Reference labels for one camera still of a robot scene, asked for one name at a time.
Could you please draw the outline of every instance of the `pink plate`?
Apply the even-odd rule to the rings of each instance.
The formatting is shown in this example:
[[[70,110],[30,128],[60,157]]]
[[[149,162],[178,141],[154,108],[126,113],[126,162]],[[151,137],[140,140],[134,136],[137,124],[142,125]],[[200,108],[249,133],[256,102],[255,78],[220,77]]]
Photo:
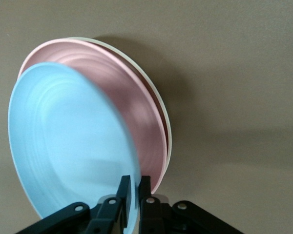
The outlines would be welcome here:
[[[39,62],[67,65],[98,85],[124,118],[137,148],[141,174],[151,176],[154,193],[166,171],[167,138],[159,110],[137,75],[107,50],[76,39],[56,39],[34,49],[19,76]]]
[[[103,47],[105,50],[115,55],[127,67],[129,67],[139,77],[141,82],[145,85],[145,87],[147,88],[151,96],[153,97],[153,100],[157,106],[157,109],[159,110],[159,113],[162,118],[164,130],[165,130],[165,134],[166,134],[166,142],[167,142],[167,160],[166,160],[166,166],[165,166],[165,171],[166,171],[170,162],[171,149],[172,149],[171,127],[170,127],[168,113],[164,105],[164,102],[162,100],[162,97],[160,96],[159,92],[157,91],[151,79],[135,61],[133,61],[129,56],[127,56],[122,51],[118,50],[117,48],[96,39],[91,39],[91,38],[72,38],[72,39],[88,41],[90,43]]]

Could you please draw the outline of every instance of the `blue plate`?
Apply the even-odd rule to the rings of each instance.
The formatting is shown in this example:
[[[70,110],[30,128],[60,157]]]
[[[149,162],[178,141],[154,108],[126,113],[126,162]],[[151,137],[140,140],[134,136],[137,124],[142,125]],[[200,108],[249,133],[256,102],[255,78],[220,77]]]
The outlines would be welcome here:
[[[62,64],[33,65],[13,89],[8,130],[19,178],[42,218],[77,201],[92,208],[130,175],[126,233],[133,232],[141,178],[136,150],[121,115],[91,81]]]

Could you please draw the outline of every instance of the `beige wall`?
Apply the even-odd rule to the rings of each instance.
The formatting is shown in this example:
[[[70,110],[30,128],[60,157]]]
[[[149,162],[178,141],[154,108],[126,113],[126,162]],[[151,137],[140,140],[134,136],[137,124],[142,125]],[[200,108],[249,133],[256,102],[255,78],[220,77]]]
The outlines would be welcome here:
[[[293,234],[293,0],[0,0],[0,234],[38,220],[7,136],[18,70],[70,36],[119,48],[162,94],[173,153],[158,193],[246,234]]]

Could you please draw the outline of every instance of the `plate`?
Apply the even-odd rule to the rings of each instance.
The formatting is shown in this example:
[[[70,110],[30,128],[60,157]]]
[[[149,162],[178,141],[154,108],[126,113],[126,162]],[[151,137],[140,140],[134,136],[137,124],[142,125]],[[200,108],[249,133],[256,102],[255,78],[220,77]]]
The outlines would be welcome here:
[[[94,207],[130,175],[126,233],[132,233],[141,178],[136,148],[120,113],[93,82],[54,62],[29,67],[11,95],[8,131],[19,178],[41,217],[77,201]]]
[[[146,86],[121,60],[102,47],[77,39],[56,39],[34,49],[19,76],[39,62],[58,62],[100,87],[121,113],[135,143],[141,174],[155,192],[166,171],[167,140],[159,110]]]
[[[81,38],[81,37],[74,37],[72,39],[87,41],[87,42],[96,44],[98,46],[101,46],[104,49],[107,49],[109,52],[115,55],[119,60],[121,60],[127,67],[129,67],[138,76],[138,78],[145,85],[145,87],[148,89],[159,110],[159,113],[161,115],[162,122],[163,122],[163,127],[165,130],[165,134],[166,134],[166,142],[167,142],[167,160],[166,160],[166,168],[165,168],[165,172],[166,172],[170,162],[171,149],[172,149],[171,126],[170,126],[168,113],[164,105],[164,102],[162,100],[162,97],[159,94],[158,90],[156,89],[155,85],[153,84],[152,80],[148,77],[148,75],[144,72],[144,70],[134,60],[132,60],[129,56],[127,56],[122,51],[118,50],[117,48],[96,39]]]

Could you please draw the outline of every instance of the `screw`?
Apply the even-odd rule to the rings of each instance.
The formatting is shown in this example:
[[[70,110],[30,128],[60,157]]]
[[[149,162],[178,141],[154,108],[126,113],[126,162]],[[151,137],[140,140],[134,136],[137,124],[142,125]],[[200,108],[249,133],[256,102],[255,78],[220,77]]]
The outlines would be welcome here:
[[[75,211],[81,211],[84,207],[83,206],[76,206]]]
[[[116,203],[116,200],[115,199],[111,199],[110,201],[108,201],[109,204],[113,205]]]
[[[154,200],[154,198],[149,197],[149,198],[146,200],[146,202],[152,204],[152,203],[155,202],[155,200]]]
[[[187,208],[187,205],[185,203],[179,203],[177,206],[180,210],[185,210]]]

